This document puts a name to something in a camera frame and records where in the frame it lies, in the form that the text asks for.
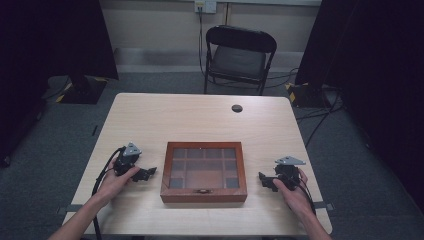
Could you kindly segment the person's right hand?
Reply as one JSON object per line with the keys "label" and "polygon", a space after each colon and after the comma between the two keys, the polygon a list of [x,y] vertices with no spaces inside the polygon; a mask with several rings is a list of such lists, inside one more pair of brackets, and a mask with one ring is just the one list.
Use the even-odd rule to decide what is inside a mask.
{"label": "person's right hand", "polygon": [[315,213],[312,210],[309,197],[306,193],[306,183],[308,178],[301,169],[299,169],[299,174],[301,180],[300,186],[293,191],[289,190],[284,183],[278,179],[274,179],[273,183],[282,194],[282,197],[288,207],[294,212],[298,219],[305,220],[315,217]]}

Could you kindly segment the black curtain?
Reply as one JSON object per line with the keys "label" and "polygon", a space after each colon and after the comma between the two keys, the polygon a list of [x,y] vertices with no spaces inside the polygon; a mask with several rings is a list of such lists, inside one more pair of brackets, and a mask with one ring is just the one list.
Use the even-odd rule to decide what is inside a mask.
{"label": "black curtain", "polygon": [[424,213],[424,0],[321,0],[296,81],[341,89]]}
{"label": "black curtain", "polygon": [[100,0],[0,0],[0,167],[71,75],[118,77]]}

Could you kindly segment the person's left hand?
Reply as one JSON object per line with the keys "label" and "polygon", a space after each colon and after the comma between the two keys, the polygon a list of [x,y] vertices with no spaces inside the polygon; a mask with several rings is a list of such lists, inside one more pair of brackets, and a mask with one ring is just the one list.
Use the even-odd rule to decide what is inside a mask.
{"label": "person's left hand", "polygon": [[130,179],[140,170],[138,166],[134,166],[130,168],[125,174],[117,176],[113,169],[114,163],[115,159],[113,159],[109,164],[102,183],[94,195],[95,199],[101,206],[105,206],[110,200],[119,194],[124,186],[130,181]]}

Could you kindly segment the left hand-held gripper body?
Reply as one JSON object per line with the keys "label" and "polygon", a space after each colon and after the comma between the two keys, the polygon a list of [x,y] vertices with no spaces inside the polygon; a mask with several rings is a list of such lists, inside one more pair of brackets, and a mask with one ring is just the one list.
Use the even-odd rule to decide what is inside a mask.
{"label": "left hand-held gripper body", "polygon": [[119,155],[113,165],[115,175],[121,176],[131,169],[141,153],[142,151],[133,142],[129,142],[127,146],[124,146],[119,151]]}

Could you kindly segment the white wall socket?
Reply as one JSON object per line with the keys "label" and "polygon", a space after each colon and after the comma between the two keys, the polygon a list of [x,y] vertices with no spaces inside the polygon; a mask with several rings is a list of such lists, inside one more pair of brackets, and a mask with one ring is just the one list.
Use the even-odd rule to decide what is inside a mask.
{"label": "white wall socket", "polygon": [[217,2],[213,0],[195,0],[194,11],[196,13],[215,14],[217,12]]}

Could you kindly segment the wooden box with glass lid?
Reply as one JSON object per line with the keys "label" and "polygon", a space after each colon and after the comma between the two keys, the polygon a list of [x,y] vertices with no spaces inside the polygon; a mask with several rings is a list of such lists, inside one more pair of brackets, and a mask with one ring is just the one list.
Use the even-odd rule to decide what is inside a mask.
{"label": "wooden box with glass lid", "polygon": [[169,142],[164,203],[243,203],[248,196],[240,142]]}

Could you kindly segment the black stand base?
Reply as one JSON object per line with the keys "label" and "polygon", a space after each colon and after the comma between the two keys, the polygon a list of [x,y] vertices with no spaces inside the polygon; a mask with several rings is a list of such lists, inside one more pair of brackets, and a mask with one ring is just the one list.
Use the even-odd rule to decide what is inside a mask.
{"label": "black stand base", "polygon": [[107,80],[85,75],[71,75],[71,84],[57,98],[61,104],[95,105],[107,85]]}
{"label": "black stand base", "polygon": [[308,83],[295,85],[286,84],[289,100],[293,106],[299,108],[328,108],[330,102],[322,88],[315,88]]}

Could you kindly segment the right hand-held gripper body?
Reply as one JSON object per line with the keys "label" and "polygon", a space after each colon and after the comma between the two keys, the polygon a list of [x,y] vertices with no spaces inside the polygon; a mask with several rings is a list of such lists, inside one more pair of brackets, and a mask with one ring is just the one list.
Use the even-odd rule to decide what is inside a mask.
{"label": "right hand-held gripper body", "polygon": [[300,184],[298,165],[305,165],[306,162],[292,156],[286,156],[277,159],[275,163],[276,167],[274,170],[278,178],[289,190],[294,191]]}

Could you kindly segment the black folding chair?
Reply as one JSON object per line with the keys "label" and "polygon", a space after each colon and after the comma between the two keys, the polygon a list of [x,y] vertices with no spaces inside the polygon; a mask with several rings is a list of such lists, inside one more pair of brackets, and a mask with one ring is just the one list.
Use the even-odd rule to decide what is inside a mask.
{"label": "black folding chair", "polygon": [[272,59],[277,50],[276,40],[258,30],[218,25],[206,32],[206,71],[204,93],[209,78],[233,80],[257,86],[262,95]]}

